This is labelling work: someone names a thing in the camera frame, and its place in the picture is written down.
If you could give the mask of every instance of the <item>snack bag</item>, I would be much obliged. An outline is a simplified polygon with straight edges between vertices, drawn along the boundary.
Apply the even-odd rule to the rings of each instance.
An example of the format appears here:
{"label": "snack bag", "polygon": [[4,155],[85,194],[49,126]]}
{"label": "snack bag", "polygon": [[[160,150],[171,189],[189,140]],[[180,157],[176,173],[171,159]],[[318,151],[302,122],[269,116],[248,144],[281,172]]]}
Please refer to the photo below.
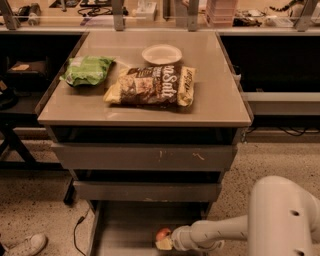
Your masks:
{"label": "snack bag", "polygon": [[60,76],[70,86],[98,85],[105,80],[113,59],[103,56],[70,58],[67,71]]}
{"label": "snack bag", "polygon": [[123,69],[103,100],[124,105],[190,106],[195,72],[195,68],[175,65]]}

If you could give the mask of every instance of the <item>table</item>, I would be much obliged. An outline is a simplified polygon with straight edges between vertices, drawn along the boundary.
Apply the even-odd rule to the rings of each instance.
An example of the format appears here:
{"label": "table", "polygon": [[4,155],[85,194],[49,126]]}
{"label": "table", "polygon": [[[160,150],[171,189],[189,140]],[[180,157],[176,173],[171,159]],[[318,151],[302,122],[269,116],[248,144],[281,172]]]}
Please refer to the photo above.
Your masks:
{"label": "table", "polygon": [[[180,48],[180,64],[197,69],[193,105],[155,110],[103,102],[119,70],[148,65],[141,52],[158,43]],[[61,81],[38,121],[77,193],[96,212],[87,255],[157,255],[151,246],[157,227],[206,217],[236,155],[240,131],[251,124],[249,112],[212,30],[92,30],[77,53],[86,54],[115,57],[106,81],[91,88]],[[141,207],[143,215],[137,214]],[[159,218],[155,209],[167,214]],[[127,218],[117,219],[120,212]],[[98,232],[102,227],[107,230]]]}

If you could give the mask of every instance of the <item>floor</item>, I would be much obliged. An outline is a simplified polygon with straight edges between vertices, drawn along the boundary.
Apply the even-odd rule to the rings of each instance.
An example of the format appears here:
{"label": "floor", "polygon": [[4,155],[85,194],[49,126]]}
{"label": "floor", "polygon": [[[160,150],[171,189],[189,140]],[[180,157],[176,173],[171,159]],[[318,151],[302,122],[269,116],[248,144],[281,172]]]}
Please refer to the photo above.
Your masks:
{"label": "floor", "polygon": [[[55,162],[48,140],[25,140],[38,160]],[[320,135],[292,136],[282,131],[254,131],[238,145],[232,168],[223,180],[219,199],[209,213],[210,220],[222,220],[247,214],[248,199],[254,183],[261,177],[279,175],[298,183],[320,198]],[[7,150],[1,161],[19,159]],[[66,171],[0,170],[1,241],[13,245],[33,233],[45,233],[47,247],[39,255],[81,255],[74,246],[78,219],[85,220],[76,229],[78,247],[86,252],[94,214],[86,201],[74,198],[63,203],[70,182]],[[226,241],[219,255],[244,256],[246,242]],[[315,255],[320,247],[314,245]]]}

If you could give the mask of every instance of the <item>sneaker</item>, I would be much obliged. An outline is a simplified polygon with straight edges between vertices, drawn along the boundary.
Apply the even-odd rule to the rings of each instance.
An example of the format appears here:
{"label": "sneaker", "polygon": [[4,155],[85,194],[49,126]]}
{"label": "sneaker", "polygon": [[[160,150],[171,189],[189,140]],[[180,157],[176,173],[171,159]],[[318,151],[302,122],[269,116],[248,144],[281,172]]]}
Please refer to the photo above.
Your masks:
{"label": "sneaker", "polygon": [[22,243],[12,248],[5,248],[3,256],[34,256],[45,247],[46,243],[47,238],[43,234],[28,236]]}

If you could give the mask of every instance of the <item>plate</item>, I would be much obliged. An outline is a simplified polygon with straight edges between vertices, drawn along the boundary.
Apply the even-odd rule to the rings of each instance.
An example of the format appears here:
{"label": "plate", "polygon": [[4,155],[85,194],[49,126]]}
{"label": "plate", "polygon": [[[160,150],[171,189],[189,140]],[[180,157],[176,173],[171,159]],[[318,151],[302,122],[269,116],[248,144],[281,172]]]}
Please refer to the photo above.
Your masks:
{"label": "plate", "polygon": [[143,50],[142,57],[151,64],[172,64],[182,58],[181,51],[169,44],[157,44]]}

